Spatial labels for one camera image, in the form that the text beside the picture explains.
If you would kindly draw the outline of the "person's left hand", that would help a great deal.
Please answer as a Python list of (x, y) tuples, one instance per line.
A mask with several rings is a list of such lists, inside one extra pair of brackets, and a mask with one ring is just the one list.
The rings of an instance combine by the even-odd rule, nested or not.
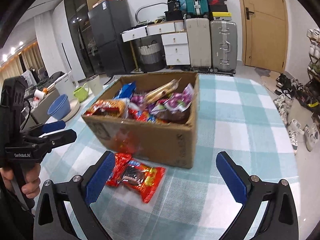
[[(25, 184), (21, 187), (21, 190), (29, 199), (35, 198), (40, 193), (40, 170), (41, 165), (36, 163), (35, 166), (25, 174)], [(1, 175), (5, 187), (9, 191), (14, 192), (14, 188), (11, 183), (14, 178), (12, 169), (1, 168)]]

